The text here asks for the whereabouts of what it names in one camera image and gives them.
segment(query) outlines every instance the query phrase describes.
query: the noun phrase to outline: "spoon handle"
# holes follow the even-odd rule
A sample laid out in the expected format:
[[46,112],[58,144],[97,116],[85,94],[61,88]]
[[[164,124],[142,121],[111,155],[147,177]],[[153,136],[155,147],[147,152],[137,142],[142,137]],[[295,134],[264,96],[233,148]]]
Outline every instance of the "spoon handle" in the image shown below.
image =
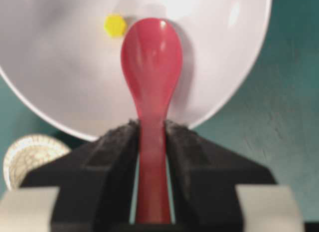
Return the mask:
[[163,120],[141,120],[140,175],[136,221],[170,224]]

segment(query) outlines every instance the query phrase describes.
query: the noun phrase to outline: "coin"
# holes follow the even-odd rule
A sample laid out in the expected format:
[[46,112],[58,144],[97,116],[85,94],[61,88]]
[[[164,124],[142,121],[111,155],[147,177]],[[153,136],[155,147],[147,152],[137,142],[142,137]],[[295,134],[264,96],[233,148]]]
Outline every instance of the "coin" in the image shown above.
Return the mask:
[[17,189],[26,174],[70,152],[63,142],[46,135],[27,135],[16,140],[3,161],[4,181],[9,190]]

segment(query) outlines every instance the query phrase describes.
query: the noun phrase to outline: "yellow bead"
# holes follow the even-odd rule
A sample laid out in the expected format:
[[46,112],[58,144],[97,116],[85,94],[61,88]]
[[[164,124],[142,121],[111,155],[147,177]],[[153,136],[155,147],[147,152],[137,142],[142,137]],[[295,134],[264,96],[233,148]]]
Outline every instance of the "yellow bead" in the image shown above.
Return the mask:
[[107,16],[104,24],[106,32],[111,37],[123,36],[126,30],[126,22],[119,15],[109,15]]

